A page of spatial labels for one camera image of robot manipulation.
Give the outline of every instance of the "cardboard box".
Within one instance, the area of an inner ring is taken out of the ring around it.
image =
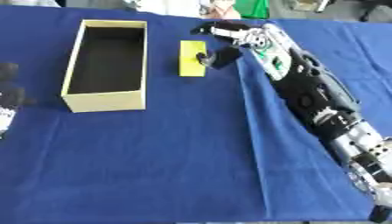
[[[145,109],[147,23],[83,20],[61,97],[73,112]]]

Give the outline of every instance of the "yellow box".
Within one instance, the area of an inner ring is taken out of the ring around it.
[[[205,76],[206,68],[202,66],[196,55],[206,53],[206,43],[203,41],[182,40],[179,53],[179,76]]]
[[[145,109],[147,23],[83,20],[61,97],[73,112]]]

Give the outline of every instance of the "yellow sponge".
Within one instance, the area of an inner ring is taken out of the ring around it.
[[[203,77],[206,68],[202,66],[196,54],[206,53],[206,43],[203,41],[181,40],[179,53],[179,76]]]

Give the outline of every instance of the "robotic arm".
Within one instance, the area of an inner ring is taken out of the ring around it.
[[[201,64],[224,67],[248,48],[296,118],[325,146],[353,184],[373,198],[369,219],[385,221],[392,209],[392,138],[382,136],[360,114],[359,102],[310,53],[274,24],[209,22],[192,34],[213,34],[231,46],[197,55]]]

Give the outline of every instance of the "blue cloth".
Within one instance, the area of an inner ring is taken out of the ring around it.
[[[60,88],[81,19],[148,22],[147,110],[72,114]],[[0,7],[0,61],[38,100],[0,143],[1,223],[365,220],[356,191],[249,54],[179,78],[202,21],[120,10]],[[277,20],[392,136],[390,24]]]

